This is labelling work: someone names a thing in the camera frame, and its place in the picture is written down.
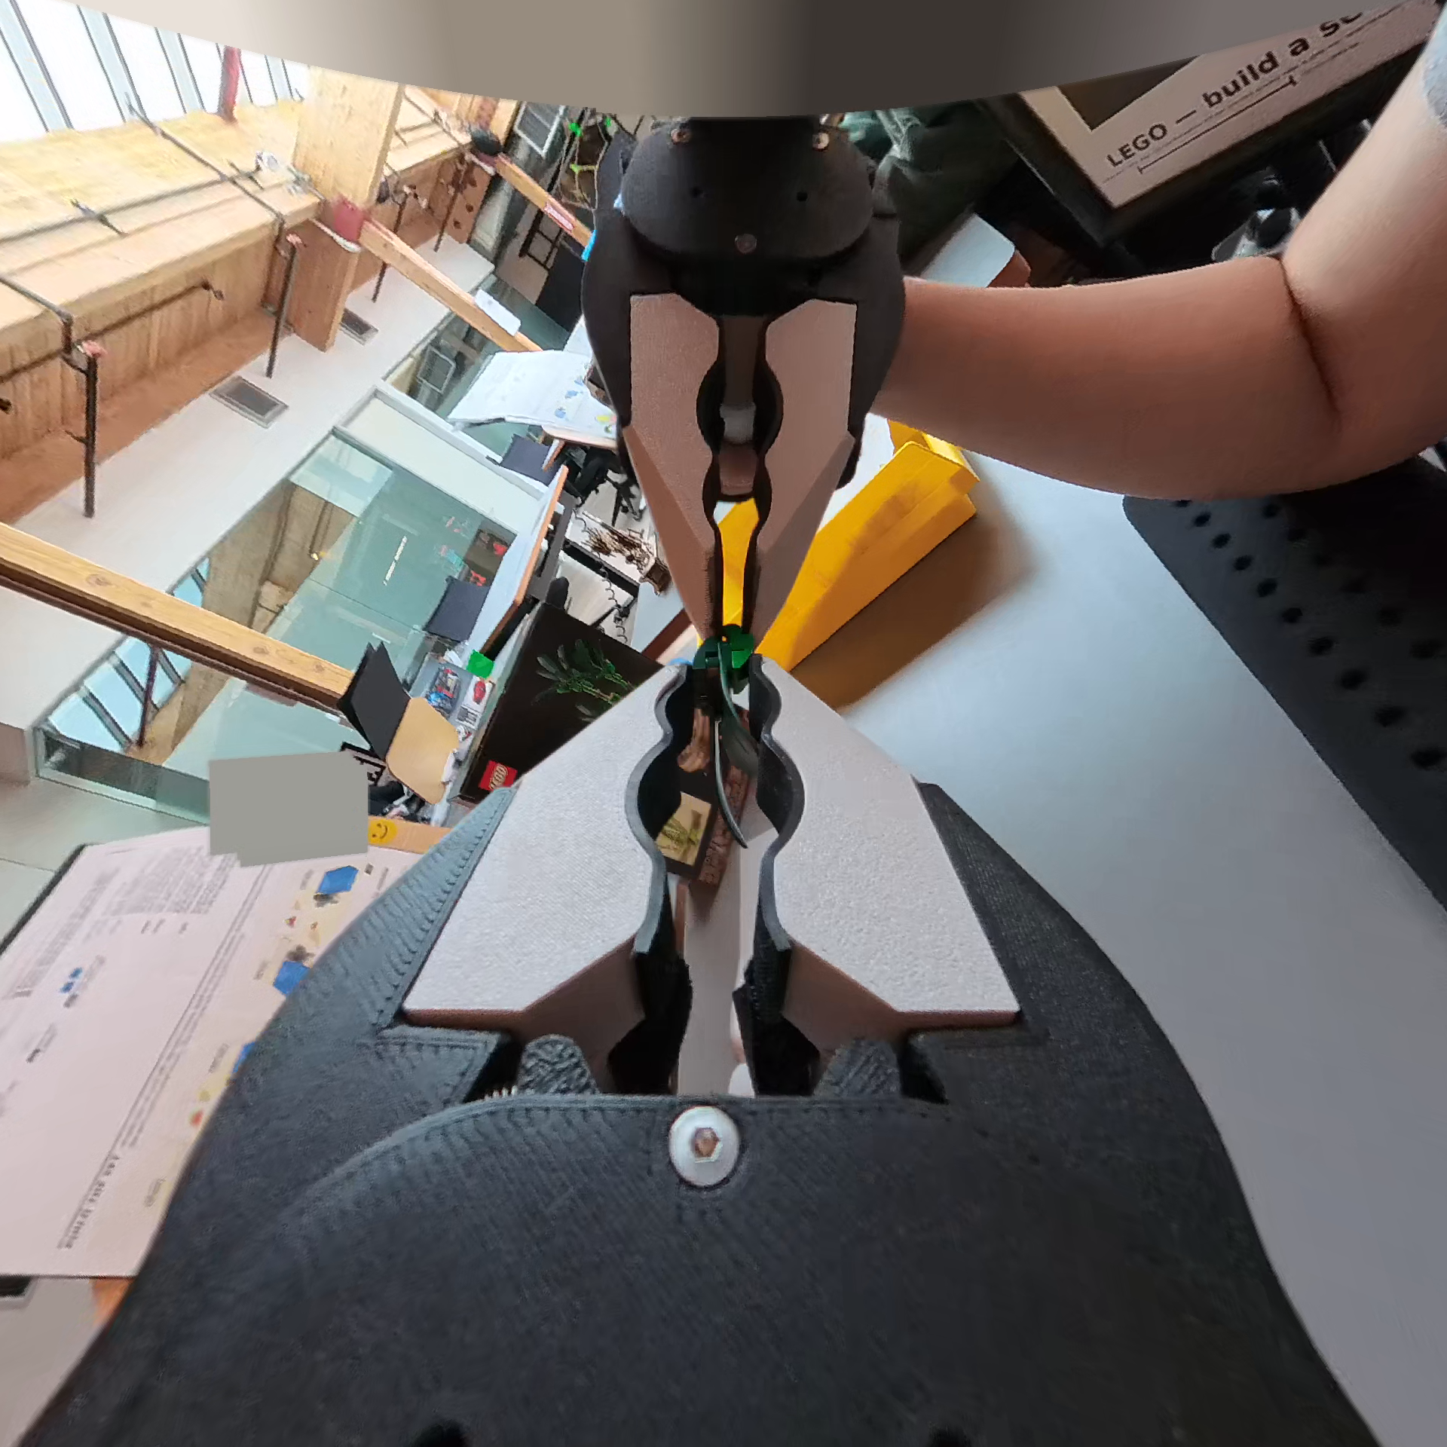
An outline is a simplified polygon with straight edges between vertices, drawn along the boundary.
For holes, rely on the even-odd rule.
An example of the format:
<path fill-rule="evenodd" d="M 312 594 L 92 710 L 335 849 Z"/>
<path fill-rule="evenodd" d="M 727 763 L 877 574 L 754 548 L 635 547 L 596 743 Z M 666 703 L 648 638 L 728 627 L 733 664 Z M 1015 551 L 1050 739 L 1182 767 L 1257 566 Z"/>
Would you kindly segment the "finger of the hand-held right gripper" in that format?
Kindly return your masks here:
<path fill-rule="evenodd" d="M 626 451 L 655 520 L 662 555 L 699 640 L 721 632 L 718 532 L 706 508 L 713 445 L 697 396 L 718 362 L 718 320 L 678 293 L 628 301 L 629 418 Z"/>
<path fill-rule="evenodd" d="M 770 632 L 786 607 L 855 437 L 848 428 L 858 307 L 806 301 L 766 331 L 766 367 L 781 422 L 766 450 L 770 503 L 752 537 L 752 612 L 745 630 Z"/>

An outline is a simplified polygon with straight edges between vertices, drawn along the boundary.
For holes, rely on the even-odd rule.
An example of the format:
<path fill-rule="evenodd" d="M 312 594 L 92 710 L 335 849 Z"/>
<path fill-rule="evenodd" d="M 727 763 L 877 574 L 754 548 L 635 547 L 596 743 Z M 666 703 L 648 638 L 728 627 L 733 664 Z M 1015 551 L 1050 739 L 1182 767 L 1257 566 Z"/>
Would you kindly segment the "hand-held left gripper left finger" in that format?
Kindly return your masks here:
<path fill-rule="evenodd" d="M 666 666 L 507 791 L 406 1024 L 564 1037 L 605 1089 L 673 1091 L 691 975 L 655 839 L 691 718 L 689 670 Z"/>

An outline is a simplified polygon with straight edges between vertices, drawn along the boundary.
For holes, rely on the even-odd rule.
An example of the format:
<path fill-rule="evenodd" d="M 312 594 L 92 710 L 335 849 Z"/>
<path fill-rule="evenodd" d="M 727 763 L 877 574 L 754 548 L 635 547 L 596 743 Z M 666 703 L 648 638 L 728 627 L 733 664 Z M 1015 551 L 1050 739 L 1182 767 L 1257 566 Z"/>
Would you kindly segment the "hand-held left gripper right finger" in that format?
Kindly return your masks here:
<path fill-rule="evenodd" d="M 915 776 L 778 664 L 749 664 L 766 819 L 736 989 L 757 1096 L 810 1096 L 859 1041 L 995 1030 L 1021 1003 Z"/>

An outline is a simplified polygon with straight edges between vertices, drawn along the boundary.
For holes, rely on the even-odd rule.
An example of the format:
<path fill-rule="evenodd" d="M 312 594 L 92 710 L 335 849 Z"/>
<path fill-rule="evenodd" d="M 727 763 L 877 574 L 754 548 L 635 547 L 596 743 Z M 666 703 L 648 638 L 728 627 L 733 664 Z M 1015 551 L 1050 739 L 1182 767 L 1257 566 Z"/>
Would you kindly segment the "green toy leaf assembly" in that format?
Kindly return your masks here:
<path fill-rule="evenodd" d="M 754 638 L 728 623 L 716 638 L 699 641 L 691 661 L 693 705 L 706 725 L 718 815 L 741 846 L 747 842 L 728 798 L 728 780 L 739 773 L 752 782 L 759 770 L 757 740 L 736 703 L 752 655 Z"/>

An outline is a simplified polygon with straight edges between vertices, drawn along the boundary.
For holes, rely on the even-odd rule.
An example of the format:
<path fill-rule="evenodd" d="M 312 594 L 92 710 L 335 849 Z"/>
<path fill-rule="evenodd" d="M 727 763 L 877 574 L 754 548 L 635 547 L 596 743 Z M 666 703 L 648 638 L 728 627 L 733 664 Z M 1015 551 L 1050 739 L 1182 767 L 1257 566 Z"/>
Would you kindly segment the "person's right forearm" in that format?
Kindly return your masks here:
<path fill-rule="evenodd" d="M 1444 441 L 1444 132 L 1419 59 L 1278 258 L 906 285 L 877 414 L 1128 498 L 1322 491 Z"/>

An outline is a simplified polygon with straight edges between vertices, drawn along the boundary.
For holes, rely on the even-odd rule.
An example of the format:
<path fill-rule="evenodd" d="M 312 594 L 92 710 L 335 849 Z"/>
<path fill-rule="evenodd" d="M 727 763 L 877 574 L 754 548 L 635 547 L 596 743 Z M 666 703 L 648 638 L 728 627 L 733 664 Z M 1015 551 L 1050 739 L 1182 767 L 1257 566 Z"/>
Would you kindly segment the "black toy set box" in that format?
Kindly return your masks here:
<path fill-rule="evenodd" d="M 478 804 L 482 794 L 520 784 L 656 670 L 656 661 L 601 627 L 557 606 L 539 606 L 495 666 L 470 760 L 458 770 L 460 799 Z M 701 887 L 722 884 L 736 844 L 718 808 L 716 765 L 724 765 L 722 787 L 736 822 L 749 793 L 749 780 L 728 762 L 728 748 L 713 740 L 713 727 L 713 712 L 697 706 L 678 755 L 680 804 L 656 839 L 666 868 Z"/>

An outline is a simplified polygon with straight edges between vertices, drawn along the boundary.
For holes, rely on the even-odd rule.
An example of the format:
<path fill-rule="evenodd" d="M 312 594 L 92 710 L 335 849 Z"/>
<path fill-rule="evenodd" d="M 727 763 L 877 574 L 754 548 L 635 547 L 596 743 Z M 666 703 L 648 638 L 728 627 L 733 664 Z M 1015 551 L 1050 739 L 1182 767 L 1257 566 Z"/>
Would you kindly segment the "yellow plastic bin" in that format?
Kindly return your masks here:
<path fill-rule="evenodd" d="M 973 515 L 956 447 L 870 415 L 854 481 L 829 502 L 786 607 L 757 653 L 798 666 Z"/>

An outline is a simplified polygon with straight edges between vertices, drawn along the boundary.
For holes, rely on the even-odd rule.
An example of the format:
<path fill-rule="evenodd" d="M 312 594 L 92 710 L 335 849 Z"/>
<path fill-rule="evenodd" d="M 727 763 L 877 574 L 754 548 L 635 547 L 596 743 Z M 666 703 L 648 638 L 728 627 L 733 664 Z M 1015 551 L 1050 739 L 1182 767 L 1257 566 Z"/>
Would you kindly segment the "tilted instruction board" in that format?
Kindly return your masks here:
<path fill-rule="evenodd" d="M 617 450 L 617 415 L 586 384 L 592 360 L 581 353 L 496 353 L 449 421 L 456 428 L 511 422 L 548 439 Z"/>

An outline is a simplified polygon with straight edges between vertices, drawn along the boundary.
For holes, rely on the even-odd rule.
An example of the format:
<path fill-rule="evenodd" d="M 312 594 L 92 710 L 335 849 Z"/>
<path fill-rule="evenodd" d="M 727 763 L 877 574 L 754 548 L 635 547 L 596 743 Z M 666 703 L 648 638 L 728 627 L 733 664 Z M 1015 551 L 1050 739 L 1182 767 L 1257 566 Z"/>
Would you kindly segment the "brown toy tree model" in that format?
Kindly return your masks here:
<path fill-rule="evenodd" d="M 592 555 L 607 557 L 611 566 L 631 570 L 631 574 L 656 594 L 669 589 L 671 574 L 655 543 L 642 533 L 619 532 L 590 512 L 578 512 L 568 525 L 568 536 Z"/>

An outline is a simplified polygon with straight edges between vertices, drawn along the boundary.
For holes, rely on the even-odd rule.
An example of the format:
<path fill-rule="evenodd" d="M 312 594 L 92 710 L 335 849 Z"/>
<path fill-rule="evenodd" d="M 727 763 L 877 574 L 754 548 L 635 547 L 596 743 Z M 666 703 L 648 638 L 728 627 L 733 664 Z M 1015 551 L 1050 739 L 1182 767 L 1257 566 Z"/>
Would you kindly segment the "plywood panel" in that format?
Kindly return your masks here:
<path fill-rule="evenodd" d="M 388 745 L 386 767 L 415 798 L 436 806 L 445 799 L 458 748 L 449 718 L 426 699 L 412 695 Z"/>

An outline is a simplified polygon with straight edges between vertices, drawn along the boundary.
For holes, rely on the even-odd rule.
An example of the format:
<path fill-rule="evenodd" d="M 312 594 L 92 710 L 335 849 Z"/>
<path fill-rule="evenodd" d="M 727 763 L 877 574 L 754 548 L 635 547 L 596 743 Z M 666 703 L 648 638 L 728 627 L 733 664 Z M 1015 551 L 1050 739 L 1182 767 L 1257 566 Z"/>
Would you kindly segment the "black framed marker sign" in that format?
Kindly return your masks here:
<path fill-rule="evenodd" d="M 1270 39 L 989 104 L 1015 155 L 1094 241 L 1218 173 L 1333 132 L 1393 94 L 1438 3 L 1368 3 Z"/>

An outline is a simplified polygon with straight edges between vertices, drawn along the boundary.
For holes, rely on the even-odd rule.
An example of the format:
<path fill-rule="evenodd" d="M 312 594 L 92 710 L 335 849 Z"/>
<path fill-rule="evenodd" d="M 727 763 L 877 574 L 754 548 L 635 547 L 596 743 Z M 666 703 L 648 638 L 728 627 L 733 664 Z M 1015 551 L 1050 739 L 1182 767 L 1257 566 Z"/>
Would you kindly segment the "black perforated panel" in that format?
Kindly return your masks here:
<path fill-rule="evenodd" d="M 1444 903 L 1444 472 L 1123 515 Z"/>

